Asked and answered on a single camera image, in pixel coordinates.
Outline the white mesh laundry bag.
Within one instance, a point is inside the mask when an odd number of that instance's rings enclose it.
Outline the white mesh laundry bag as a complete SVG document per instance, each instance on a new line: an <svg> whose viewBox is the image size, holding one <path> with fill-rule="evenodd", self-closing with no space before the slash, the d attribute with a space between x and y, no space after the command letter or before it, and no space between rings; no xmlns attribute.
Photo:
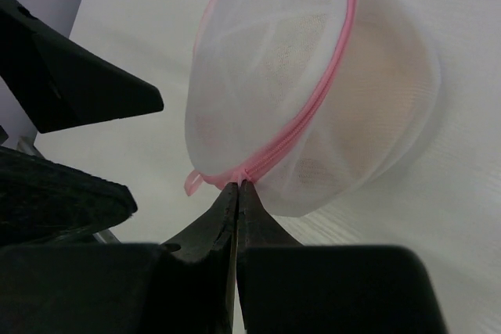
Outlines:
<svg viewBox="0 0 501 334"><path fill-rule="evenodd" d="M441 82L401 0L210 0L189 75L184 189L248 181L271 214L303 216L400 161Z"/></svg>

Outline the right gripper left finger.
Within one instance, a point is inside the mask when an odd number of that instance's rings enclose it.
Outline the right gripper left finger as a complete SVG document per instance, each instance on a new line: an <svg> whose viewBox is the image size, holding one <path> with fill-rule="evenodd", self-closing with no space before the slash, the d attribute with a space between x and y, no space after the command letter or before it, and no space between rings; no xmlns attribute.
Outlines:
<svg viewBox="0 0 501 334"><path fill-rule="evenodd" d="M231 333L234 314L238 184L171 238L167 280L175 333Z"/></svg>

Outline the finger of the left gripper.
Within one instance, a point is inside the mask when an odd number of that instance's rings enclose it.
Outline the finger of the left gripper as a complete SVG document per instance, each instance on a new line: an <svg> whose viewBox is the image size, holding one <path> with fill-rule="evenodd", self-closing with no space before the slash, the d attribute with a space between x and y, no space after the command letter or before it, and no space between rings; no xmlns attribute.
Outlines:
<svg viewBox="0 0 501 334"><path fill-rule="evenodd" d="M1 245L71 242L138 210L128 187L1 147Z"/></svg>
<svg viewBox="0 0 501 334"><path fill-rule="evenodd" d="M1 0L1 77L41 133L163 110L160 91Z"/></svg>

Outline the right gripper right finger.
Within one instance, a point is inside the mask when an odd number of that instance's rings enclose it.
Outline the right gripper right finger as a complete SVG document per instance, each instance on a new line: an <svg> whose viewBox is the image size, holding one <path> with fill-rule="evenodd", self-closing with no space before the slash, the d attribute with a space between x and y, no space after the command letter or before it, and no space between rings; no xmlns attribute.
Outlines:
<svg viewBox="0 0 501 334"><path fill-rule="evenodd" d="M246 251L255 247L301 246L264 208L261 199L250 181L243 181L239 187L238 199L238 244L236 251L236 285L239 293L243 326L247 328L248 314Z"/></svg>

